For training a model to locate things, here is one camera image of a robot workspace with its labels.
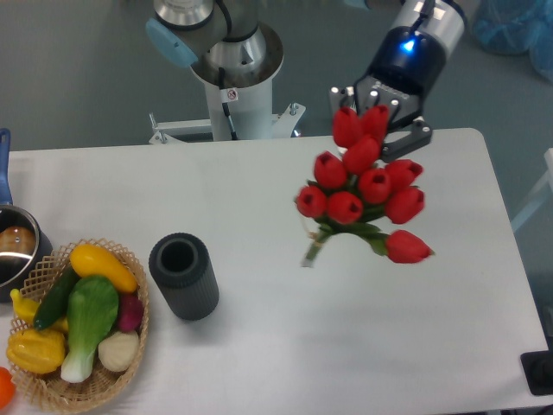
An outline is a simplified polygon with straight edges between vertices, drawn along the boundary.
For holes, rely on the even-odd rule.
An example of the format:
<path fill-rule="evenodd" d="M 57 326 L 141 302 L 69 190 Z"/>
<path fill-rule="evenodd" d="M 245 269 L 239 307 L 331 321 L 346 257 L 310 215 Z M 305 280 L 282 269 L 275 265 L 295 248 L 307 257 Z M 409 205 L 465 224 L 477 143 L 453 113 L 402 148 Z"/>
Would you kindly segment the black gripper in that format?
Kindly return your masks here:
<path fill-rule="evenodd" d="M 329 89 L 330 113 L 334 116 L 340 108 L 350 108 L 363 115 L 376 105 L 387 106 L 390 130 L 411 124 L 406 136 L 383 145 L 380 159 L 396 161 L 430 144 L 433 130 L 420 116 L 423 101 L 444 66 L 445 48 L 437 39 L 406 26 L 395 27 L 353 86 Z"/>

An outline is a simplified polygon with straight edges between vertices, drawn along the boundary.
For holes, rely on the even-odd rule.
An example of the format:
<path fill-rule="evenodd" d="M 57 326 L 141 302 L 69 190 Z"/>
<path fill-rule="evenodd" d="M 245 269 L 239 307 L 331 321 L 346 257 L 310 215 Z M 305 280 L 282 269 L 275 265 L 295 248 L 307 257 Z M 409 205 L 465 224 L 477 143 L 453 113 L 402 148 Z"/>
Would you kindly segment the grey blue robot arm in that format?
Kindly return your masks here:
<path fill-rule="evenodd" d="M 352 86 L 332 87 L 332 112 L 349 107 L 359 115 L 388 108 L 389 133 L 410 128 L 381 145 L 392 162 L 430 143 L 433 129 L 423 118 L 426 98 L 467 26 L 467 7 L 457 1 L 404 1 L 365 73 Z"/>

